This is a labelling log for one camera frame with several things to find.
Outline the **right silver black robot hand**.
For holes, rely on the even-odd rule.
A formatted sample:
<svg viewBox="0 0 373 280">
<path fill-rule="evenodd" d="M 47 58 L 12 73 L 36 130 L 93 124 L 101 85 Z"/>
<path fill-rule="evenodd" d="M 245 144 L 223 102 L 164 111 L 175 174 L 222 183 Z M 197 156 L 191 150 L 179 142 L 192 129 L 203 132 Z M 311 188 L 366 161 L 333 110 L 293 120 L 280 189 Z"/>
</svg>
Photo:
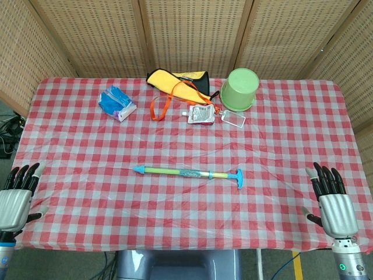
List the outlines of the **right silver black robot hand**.
<svg viewBox="0 0 373 280">
<path fill-rule="evenodd" d="M 335 168 L 328 169 L 317 162 L 313 169 L 307 167 L 305 170 L 312 183 L 321 215 L 316 216 L 302 207 L 303 215 L 334 239 L 353 237 L 358 232 L 357 218 L 340 173 Z"/>
</svg>

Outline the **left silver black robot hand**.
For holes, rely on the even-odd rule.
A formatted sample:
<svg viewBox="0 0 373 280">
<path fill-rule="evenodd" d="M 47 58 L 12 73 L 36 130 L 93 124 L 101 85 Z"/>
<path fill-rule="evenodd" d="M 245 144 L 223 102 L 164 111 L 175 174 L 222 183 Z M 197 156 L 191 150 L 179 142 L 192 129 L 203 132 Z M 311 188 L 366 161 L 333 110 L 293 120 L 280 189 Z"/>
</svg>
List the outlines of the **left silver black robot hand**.
<svg viewBox="0 0 373 280">
<path fill-rule="evenodd" d="M 30 213 L 31 202 L 43 170 L 44 165 L 35 163 L 32 166 L 15 167 L 10 171 L 1 190 L 2 232 L 18 232 L 25 224 L 46 215 L 47 206 Z"/>
</svg>

